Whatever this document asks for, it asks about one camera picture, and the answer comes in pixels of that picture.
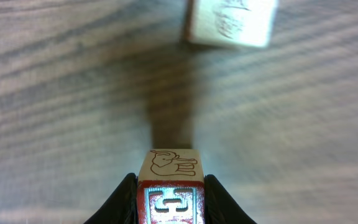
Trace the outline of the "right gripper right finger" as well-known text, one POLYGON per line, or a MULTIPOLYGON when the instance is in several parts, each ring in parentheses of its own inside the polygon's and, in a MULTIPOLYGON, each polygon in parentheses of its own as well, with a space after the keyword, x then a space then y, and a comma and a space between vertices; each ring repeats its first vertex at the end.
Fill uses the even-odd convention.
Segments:
POLYGON ((205 224, 257 224, 212 174, 204 178, 205 224))

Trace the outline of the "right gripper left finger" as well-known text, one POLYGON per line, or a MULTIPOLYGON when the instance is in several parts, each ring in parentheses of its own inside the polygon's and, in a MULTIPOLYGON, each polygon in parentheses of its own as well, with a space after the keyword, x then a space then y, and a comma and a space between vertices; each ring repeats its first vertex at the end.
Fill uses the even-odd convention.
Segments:
POLYGON ((137 176, 129 173, 84 224, 138 224, 136 196, 137 176))

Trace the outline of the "red top wooden block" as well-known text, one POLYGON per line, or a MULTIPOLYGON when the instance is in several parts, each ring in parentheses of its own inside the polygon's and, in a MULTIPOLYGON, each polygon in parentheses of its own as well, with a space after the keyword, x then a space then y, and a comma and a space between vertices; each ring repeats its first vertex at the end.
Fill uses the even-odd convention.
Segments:
POLYGON ((204 224, 204 174, 194 149, 153 149, 137 177, 139 224, 204 224))

